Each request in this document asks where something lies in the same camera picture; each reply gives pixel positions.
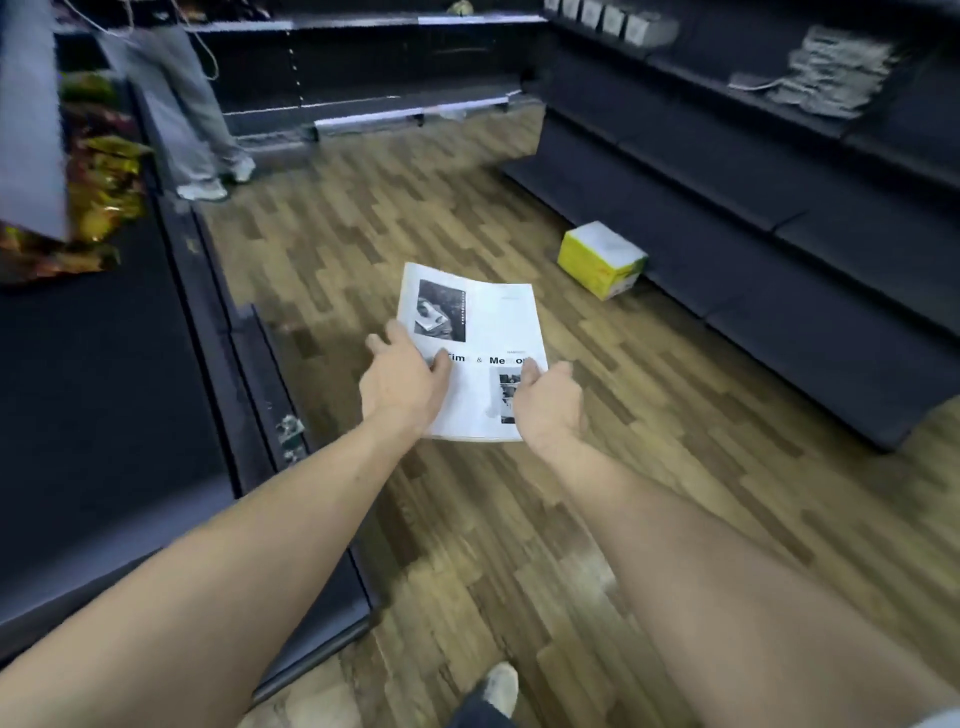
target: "floor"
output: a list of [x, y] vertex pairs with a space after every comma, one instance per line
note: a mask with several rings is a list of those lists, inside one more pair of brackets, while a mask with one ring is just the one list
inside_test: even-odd
[[[237, 302], [276, 331], [315, 431], [357, 422], [363, 337], [403, 263], [535, 286], [551, 360], [575, 361], [601, 447], [807, 569], [960, 686], [960, 402], [879, 456], [661, 292], [601, 303], [553, 262], [564, 221], [503, 179], [536, 108], [332, 137], [210, 206]], [[442, 726], [493, 663], [516, 722], [698, 722], [610, 568], [522, 444], [424, 442], [361, 534], [389, 585], [372, 633], [244, 728]]]

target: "forearm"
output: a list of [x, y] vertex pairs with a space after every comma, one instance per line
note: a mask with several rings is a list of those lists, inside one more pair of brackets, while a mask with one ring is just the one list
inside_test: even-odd
[[0, 724], [232, 728], [415, 440], [373, 418], [161, 551], [0, 673]]
[[957, 705], [849, 605], [697, 505], [583, 443], [544, 456], [706, 724], [900, 728]]

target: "gray pants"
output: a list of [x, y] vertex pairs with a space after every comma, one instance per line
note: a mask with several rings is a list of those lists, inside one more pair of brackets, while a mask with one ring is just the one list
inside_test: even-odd
[[181, 26], [137, 28], [126, 37], [100, 33], [98, 39], [113, 70], [143, 89], [177, 185], [212, 180], [247, 155], [230, 135]]

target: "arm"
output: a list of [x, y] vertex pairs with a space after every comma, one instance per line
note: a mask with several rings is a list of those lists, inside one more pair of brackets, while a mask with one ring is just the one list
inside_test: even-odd
[[371, 335], [364, 422], [149, 559], [0, 672], [0, 725], [224, 726], [306, 614], [449, 380]]
[[581, 440], [566, 362], [524, 363], [516, 424], [563, 483], [707, 725], [906, 728], [960, 706], [854, 609], [696, 504]]

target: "box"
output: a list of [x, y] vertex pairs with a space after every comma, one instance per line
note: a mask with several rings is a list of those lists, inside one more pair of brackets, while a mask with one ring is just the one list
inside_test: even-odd
[[619, 8], [608, 5], [603, 11], [603, 32], [608, 36], [620, 37], [623, 33], [623, 21], [627, 17]]
[[564, 17], [576, 20], [580, 14], [580, 0], [564, 0]]
[[638, 48], [657, 48], [677, 39], [680, 23], [658, 12], [638, 12], [627, 19], [623, 39]]
[[557, 263], [601, 301], [629, 290], [643, 272], [647, 254], [600, 222], [564, 235]]
[[600, 25], [600, 15], [603, 13], [603, 3], [600, 0], [584, 0], [580, 10], [580, 22], [591, 30], [597, 30]]

